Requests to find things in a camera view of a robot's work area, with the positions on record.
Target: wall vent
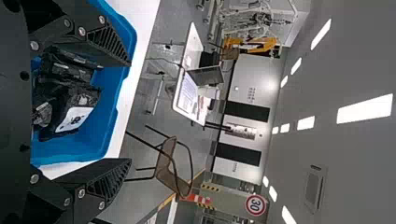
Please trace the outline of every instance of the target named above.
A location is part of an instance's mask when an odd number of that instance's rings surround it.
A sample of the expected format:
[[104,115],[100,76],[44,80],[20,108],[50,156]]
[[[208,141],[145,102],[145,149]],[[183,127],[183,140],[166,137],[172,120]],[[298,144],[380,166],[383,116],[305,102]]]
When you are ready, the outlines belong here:
[[311,214],[320,210],[326,182],[327,168],[311,165],[306,178],[304,204]]

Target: desk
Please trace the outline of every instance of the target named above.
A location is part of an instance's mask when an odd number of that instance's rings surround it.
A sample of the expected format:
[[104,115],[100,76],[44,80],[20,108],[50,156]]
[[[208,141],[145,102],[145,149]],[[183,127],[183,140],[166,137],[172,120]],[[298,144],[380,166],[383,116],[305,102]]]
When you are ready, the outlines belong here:
[[[181,64],[186,70],[194,69],[199,67],[199,62],[201,60],[201,54],[204,51],[204,46],[202,45],[201,39],[198,35],[198,32],[195,28],[194,23],[190,24],[190,29],[186,39],[186,45],[183,50]],[[207,107],[210,105],[210,99],[200,96],[198,102],[202,104],[199,107],[202,110],[198,113],[198,118],[195,114],[187,113],[186,111],[177,107],[177,102],[179,99],[181,85],[184,79],[185,69],[180,68],[178,71],[177,77],[177,87],[175,91],[175,97],[172,101],[172,109],[175,110],[177,113],[183,115],[184,117],[191,119],[194,122],[199,123],[202,126],[205,126],[205,120],[207,115]]]
[[[105,158],[117,158],[131,113],[134,95],[142,72],[143,63],[149,47],[149,40],[157,17],[158,7],[161,0],[131,1],[131,0],[106,0],[119,14],[132,24],[137,32],[137,44],[132,60],[129,76],[125,78],[120,90],[117,110],[119,112],[114,127],[110,145]],[[41,166],[40,170],[49,179],[73,172],[83,166],[91,164],[88,162],[65,162]]]

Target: number 30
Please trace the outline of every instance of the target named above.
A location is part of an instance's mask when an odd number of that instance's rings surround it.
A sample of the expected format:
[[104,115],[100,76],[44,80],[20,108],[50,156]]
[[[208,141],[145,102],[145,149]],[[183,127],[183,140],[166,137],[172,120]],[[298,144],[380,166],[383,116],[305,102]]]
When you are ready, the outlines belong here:
[[253,211],[258,212],[258,211],[260,211],[260,207],[259,206],[261,206],[261,205],[262,205],[262,202],[256,201],[256,200],[253,199],[251,201],[250,209],[253,210]]

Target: rectangular ceiling light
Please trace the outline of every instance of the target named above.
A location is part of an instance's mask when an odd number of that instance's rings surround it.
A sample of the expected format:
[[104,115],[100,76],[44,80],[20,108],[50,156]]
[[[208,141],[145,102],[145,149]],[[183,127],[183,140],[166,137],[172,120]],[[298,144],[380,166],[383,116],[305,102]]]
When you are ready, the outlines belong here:
[[264,176],[264,177],[262,178],[262,183],[264,184],[264,186],[265,186],[266,188],[268,188],[268,185],[269,185],[270,181],[268,180],[267,176]]
[[278,127],[274,127],[273,128],[273,134],[277,134],[279,133],[279,128]]
[[311,43],[311,50],[313,50],[317,44],[320,42],[320,40],[329,32],[330,27],[332,26],[332,19],[329,19],[326,24],[321,28],[317,36],[312,40]]
[[297,130],[305,130],[305,129],[311,129],[315,125],[315,116],[306,118],[306,119],[300,119],[297,123]]
[[286,224],[297,224],[296,220],[294,220],[293,216],[291,215],[286,206],[283,206],[282,208],[282,217],[283,220],[285,220]]
[[354,105],[338,109],[337,124],[390,116],[393,94],[383,95]]
[[301,65],[301,61],[302,61],[303,59],[302,58],[299,58],[298,60],[297,60],[297,62],[294,64],[294,66],[291,68],[291,72],[290,72],[290,74],[291,75],[294,75],[294,73],[297,71],[297,69],[300,67],[300,65]]
[[290,124],[289,123],[280,126],[280,132],[281,133],[288,133],[289,129],[290,129]]
[[270,193],[270,196],[271,196],[272,200],[274,201],[274,203],[276,203],[277,193],[276,193],[274,187],[272,187],[272,186],[270,187],[269,193]]
[[288,76],[285,76],[280,82],[280,88],[283,88],[288,83]]

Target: yellow equipment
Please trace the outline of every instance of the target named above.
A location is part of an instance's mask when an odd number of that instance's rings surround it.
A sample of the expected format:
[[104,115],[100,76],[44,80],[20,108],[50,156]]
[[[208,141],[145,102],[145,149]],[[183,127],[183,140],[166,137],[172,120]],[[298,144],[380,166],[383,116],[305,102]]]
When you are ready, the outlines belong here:
[[227,37],[224,40],[225,49],[247,49],[247,53],[260,53],[273,49],[276,45],[275,37],[254,38],[244,41],[243,38]]

